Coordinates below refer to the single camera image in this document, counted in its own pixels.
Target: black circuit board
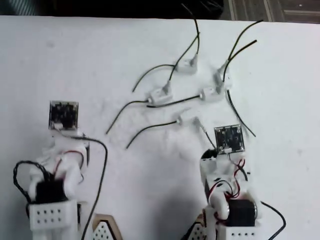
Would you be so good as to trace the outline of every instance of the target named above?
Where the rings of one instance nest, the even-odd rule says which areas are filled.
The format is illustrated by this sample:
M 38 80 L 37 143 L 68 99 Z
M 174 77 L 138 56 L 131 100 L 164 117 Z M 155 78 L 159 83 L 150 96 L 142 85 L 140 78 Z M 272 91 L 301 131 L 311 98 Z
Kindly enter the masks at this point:
M 51 101 L 49 113 L 49 129 L 54 124 L 62 124 L 64 130 L 78 128 L 79 103 L 75 101 Z
M 219 155 L 245 151 L 241 125 L 216 127 L 214 133 Z

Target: white table surface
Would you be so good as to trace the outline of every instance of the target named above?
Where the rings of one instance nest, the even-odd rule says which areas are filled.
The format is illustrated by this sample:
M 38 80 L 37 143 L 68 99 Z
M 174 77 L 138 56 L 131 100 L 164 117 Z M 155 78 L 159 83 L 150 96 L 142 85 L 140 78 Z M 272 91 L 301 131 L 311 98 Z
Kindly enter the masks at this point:
M 220 66 L 248 22 L 200 20 L 199 70 L 175 74 L 175 100 L 212 84 L 211 67 Z M 41 153 L 48 136 L 50 100 L 79 101 L 79 126 L 108 149 L 106 177 L 96 212 L 111 214 L 125 240 L 178 240 L 206 205 L 199 159 L 210 147 L 194 126 L 149 130 L 125 151 L 141 128 L 176 119 L 187 107 L 202 113 L 214 139 L 214 127 L 237 124 L 227 101 L 199 100 L 147 109 L 125 110 L 106 137 L 104 132 L 128 101 L 144 100 L 162 86 L 170 71 L 142 80 L 158 64 L 178 59 L 196 35 L 191 20 L 0 17 L 0 234 L 30 239 L 25 199 L 13 185 L 19 160 Z M 230 64 L 231 95 L 257 138 L 245 136 L 247 162 L 261 200 L 283 213 L 287 228 L 277 239 L 315 239 L 319 227 L 320 25 L 260 23 L 247 31 L 239 47 L 258 43 Z M 194 46 L 189 53 L 191 57 Z M 91 145 L 91 163 L 79 189 L 92 203 L 103 164 L 103 149 Z M 28 186 L 27 168 L 20 181 Z M 263 239 L 282 224 L 264 208 Z

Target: black wire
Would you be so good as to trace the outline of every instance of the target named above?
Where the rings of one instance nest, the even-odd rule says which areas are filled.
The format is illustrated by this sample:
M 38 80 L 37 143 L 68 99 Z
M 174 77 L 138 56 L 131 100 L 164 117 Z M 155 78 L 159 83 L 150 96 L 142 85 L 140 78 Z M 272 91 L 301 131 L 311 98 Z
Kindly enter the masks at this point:
M 162 126 L 167 126 L 167 125 L 171 125 L 171 124 L 175 124 L 177 123 L 177 121 L 172 121 L 172 122 L 168 122 L 168 123 L 163 123 L 163 124 L 157 124 L 157 125 L 152 125 L 152 126 L 147 126 L 143 129 L 141 129 L 129 142 L 129 144 L 126 146 L 126 149 L 128 149 L 130 147 L 130 145 L 132 144 L 132 142 L 139 136 L 139 134 L 141 134 L 144 130 L 147 129 L 151 129 L 151 128 L 155 128 L 155 127 L 162 127 Z
M 32 202 L 31 201 L 31 198 L 28 194 L 28 192 L 26 190 L 24 190 L 18 180 L 17 180 L 17 175 L 18 175 L 18 168 L 21 164 L 27 164 L 27 165 L 34 165 L 36 166 L 43 174 L 43 178 L 44 180 L 47 182 L 47 181 L 50 181 L 51 180 L 51 174 L 45 169 L 44 166 L 42 166 L 40 163 L 38 162 L 35 162 L 35 161 L 30 161 L 30 160 L 23 160 L 23 161 L 19 161 L 14 169 L 13 169 L 13 184 L 18 188 L 18 190 L 23 194 L 23 196 L 26 198 L 26 201 L 27 201 L 27 206 L 26 206 L 26 209 L 28 208 L 29 204 Z
M 197 46 L 197 49 L 196 49 L 196 54 L 198 54 L 199 53 L 199 48 L 200 48 L 200 32 L 199 32 L 197 19 L 196 19 L 195 15 L 192 13 L 192 11 L 189 8 L 187 8 L 186 5 L 184 5 L 183 3 L 181 3 L 181 5 L 182 5 L 182 7 L 184 7 L 189 12 L 189 14 L 191 15 L 191 17 L 194 20 L 196 34 L 197 34 L 197 37 L 198 37 L 198 46 Z
M 278 231 L 276 231 L 268 240 L 273 240 L 276 238 L 276 236 L 278 236 L 284 229 L 285 227 L 287 226 L 287 222 L 286 222 L 286 219 L 285 217 L 281 214 L 281 212 L 279 212 L 277 209 L 275 209 L 273 206 L 270 206 L 269 204 L 261 201 L 261 203 L 263 205 L 265 205 L 267 208 L 270 208 L 271 210 L 273 210 L 276 214 L 278 214 L 280 216 L 280 218 L 282 219 L 282 226 L 279 228 Z
M 250 24 L 249 26 L 247 26 L 247 27 L 240 33 L 240 35 L 238 36 L 238 38 L 236 39 L 236 41 L 235 41 L 235 43 L 234 43 L 234 45 L 233 45 L 233 48 L 232 48 L 232 50 L 231 50 L 231 52 L 230 52 L 230 55 L 229 55 L 229 57 L 228 57 L 228 60 L 230 60 L 232 54 L 234 53 L 234 50 L 235 50 L 235 48 L 236 48 L 236 46 L 237 46 L 237 44 L 238 44 L 241 36 L 242 36 L 250 27 L 252 27 L 253 25 L 256 25 L 256 24 L 258 24 L 258 23 L 261 23 L 261 22 L 263 22 L 263 20 L 259 20 L 259 21 L 256 21 L 256 22 Z
M 212 147 L 213 147 L 214 149 L 217 149 L 216 146 L 214 145 L 214 143 L 211 141 L 208 133 L 207 133 L 206 131 L 205 131 L 204 133 L 205 133 L 206 137 L 208 138 L 209 142 L 211 143 Z
M 157 109 L 157 108 L 163 108 L 163 107 L 167 107 L 167 106 L 171 106 L 171 105 L 175 105 L 175 104 L 179 104 L 179 103 L 183 103 L 192 99 L 197 99 L 200 98 L 200 95 L 196 95 L 196 96 L 191 96 L 185 99 L 181 99 L 179 101 L 173 101 L 173 102 L 169 102 L 169 103 L 165 103 L 165 104 L 160 104 L 160 105 L 147 105 L 147 108 L 152 108 L 152 109 Z
M 110 125 L 110 127 L 108 128 L 108 130 L 105 132 L 105 135 L 107 135 L 109 132 L 110 132 L 110 130 L 111 130 L 111 128 L 113 127 L 113 125 L 116 123 L 116 121 L 117 121 L 117 119 L 118 119 L 118 117 L 120 116 L 120 114 L 122 113 L 122 111 L 127 107 L 127 106 L 129 106 L 130 104 L 136 104 L 136 103 L 147 103 L 148 101 L 146 100 L 146 101 L 131 101 L 131 102 L 128 102 L 126 105 L 124 105 L 122 108 L 121 108 L 121 110 L 119 111 L 119 113 L 116 115 L 116 117 L 115 117 L 115 119 L 113 120 L 113 122 L 111 123 L 111 125 Z
M 220 180 L 220 181 L 218 181 L 218 182 L 215 183 L 215 184 L 218 185 L 219 183 L 226 183 L 226 184 L 229 186 L 230 190 L 231 190 L 231 195 L 232 195 L 232 196 L 234 195 L 234 190 L 232 189 L 232 186 L 230 185 L 229 182 L 227 182 L 226 180 Z
M 197 40 L 197 38 L 199 37 L 199 34 L 196 35 L 196 37 L 194 38 L 194 40 L 192 41 L 192 43 L 189 45 L 189 47 L 184 51 L 184 53 L 181 55 L 181 57 L 178 59 L 178 61 L 176 61 L 175 65 L 173 66 L 173 69 L 171 71 L 170 77 L 169 77 L 169 82 L 171 81 L 172 75 L 174 74 L 175 69 L 178 66 L 178 63 L 180 62 L 180 60 L 184 57 L 184 55 L 189 51 L 189 49 L 192 47 L 192 45 L 195 43 L 195 41 Z
M 241 119 L 239 113 L 237 112 L 236 107 L 234 106 L 234 103 L 233 103 L 232 100 L 231 100 L 230 91 L 227 90 L 227 91 L 226 91 L 226 94 L 227 94 L 229 103 L 230 103 L 230 105 L 231 105 L 231 107 L 232 107 L 235 115 L 236 115 L 237 118 L 239 119 L 239 121 L 246 127 L 246 129 L 248 129 L 248 131 L 249 131 L 254 137 L 256 137 L 256 135 L 254 134 L 254 132 L 251 131 L 251 129 L 245 124 L 245 122 Z
M 242 166 L 240 166 L 239 164 L 236 164 L 236 166 L 237 166 L 237 167 L 239 168 L 239 170 L 243 173 L 244 179 L 245 179 L 246 181 L 248 181 L 248 176 L 247 176 L 244 168 L 243 168 Z M 287 222 L 286 222 L 285 217 L 281 214 L 281 212 L 279 212 L 279 211 L 278 211 L 277 209 L 275 209 L 273 206 L 270 206 L 269 204 L 267 204 L 267 203 L 265 203 L 265 202 L 263 202 L 263 201 L 261 201 L 261 203 L 262 203 L 263 205 L 265 205 L 266 207 L 270 208 L 271 210 L 273 210 L 275 213 L 277 213 L 277 214 L 280 216 L 280 218 L 282 219 L 282 221 L 283 221 L 283 225 L 279 228 L 279 230 L 276 231 L 276 232 L 268 239 L 268 240 L 273 240 L 273 239 L 276 238 L 276 236 L 278 236 L 278 235 L 283 231 L 283 229 L 285 229 L 285 227 L 287 226 Z
M 81 237 L 81 240 L 85 240 L 86 232 L 87 232 L 89 224 L 90 224 L 90 219 L 92 218 L 92 215 L 94 214 L 96 205 L 97 205 L 98 200 L 99 200 L 99 196 L 100 196 L 100 192 L 101 192 L 101 188 L 102 188 L 102 183 L 104 181 L 106 167 L 107 167 L 107 161 L 108 161 L 108 149 L 107 149 L 106 145 L 100 140 L 97 140 L 97 139 L 94 139 L 94 138 L 89 138 L 89 137 L 86 137 L 86 136 L 68 136 L 68 135 L 62 134 L 62 132 L 59 131 L 59 130 L 57 130 L 57 131 L 62 136 L 66 137 L 66 138 L 71 138 L 71 139 L 76 139 L 76 140 L 84 140 L 84 141 L 90 141 L 90 142 L 98 143 L 98 144 L 102 145 L 104 150 L 105 150 L 104 163 L 103 163 L 102 174 L 101 174 L 101 178 L 100 178 L 100 182 L 99 182 L 99 188 L 98 188 L 98 191 L 97 191 L 97 194 L 96 194 L 95 201 L 93 203 L 92 209 L 90 211 L 88 220 L 87 220 L 87 222 L 86 222 L 86 224 L 84 226 L 82 237 Z
M 257 42 L 257 40 L 254 40 L 252 42 L 250 42 L 249 44 L 245 45 L 244 47 L 242 47 L 240 50 L 238 50 L 229 60 L 228 63 L 226 64 L 224 71 L 223 71 L 223 79 L 222 82 L 225 82 L 225 78 L 226 78 L 226 72 L 227 72 L 227 67 L 229 66 L 230 62 L 239 54 L 241 53 L 243 50 L 245 50 L 246 48 L 250 47 L 252 44 L 255 44 Z
M 136 82 L 136 84 L 134 85 L 133 89 L 132 89 L 132 92 L 134 93 L 136 88 L 138 87 L 138 84 L 141 82 L 141 80 L 148 74 L 150 73 L 152 70 L 154 69 L 157 69 L 157 68 L 160 68 L 160 67 L 174 67 L 175 65 L 173 64 L 161 64 L 161 65 L 158 65 L 158 66 L 154 66 L 153 68 L 150 68 L 148 71 L 146 71 L 140 78 L 139 80 Z

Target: dark background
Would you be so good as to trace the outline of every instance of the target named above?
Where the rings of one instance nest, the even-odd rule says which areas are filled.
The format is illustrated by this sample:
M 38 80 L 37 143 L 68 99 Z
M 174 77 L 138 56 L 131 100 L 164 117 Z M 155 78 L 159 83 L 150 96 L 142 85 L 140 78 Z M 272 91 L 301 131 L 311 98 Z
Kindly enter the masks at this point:
M 320 23 L 320 0 L 0 0 L 2 15 Z

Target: white connector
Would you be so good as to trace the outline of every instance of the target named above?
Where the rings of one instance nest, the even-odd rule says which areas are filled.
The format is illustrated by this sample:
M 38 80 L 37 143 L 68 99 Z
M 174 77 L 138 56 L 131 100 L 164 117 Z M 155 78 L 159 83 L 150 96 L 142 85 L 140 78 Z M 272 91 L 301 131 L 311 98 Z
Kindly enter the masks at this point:
M 201 90 L 200 99 L 205 102 L 218 102 L 224 98 L 224 95 L 218 93 L 214 87 L 205 87 Z
M 226 69 L 226 72 L 225 72 L 225 68 L 228 62 L 229 60 L 225 61 L 225 63 L 213 75 L 213 81 L 215 83 L 215 91 L 218 94 L 221 94 L 232 87 L 232 79 L 230 76 L 229 67 Z
M 171 82 L 168 81 L 162 88 L 157 88 L 150 93 L 148 101 L 153 105 L 160 105 L 170 101 L 173 98 Z
M 193 124 L 198 118 L 198 113 L 194 108 L 189 108 L 181 113 L 176 121 L 179 125 Z
M 178 73 L 190 74 L 193 75 L 198 70 L 198 54 L 194 55 L 191 59 L 181 59 L 176 66 L 175 70 Z

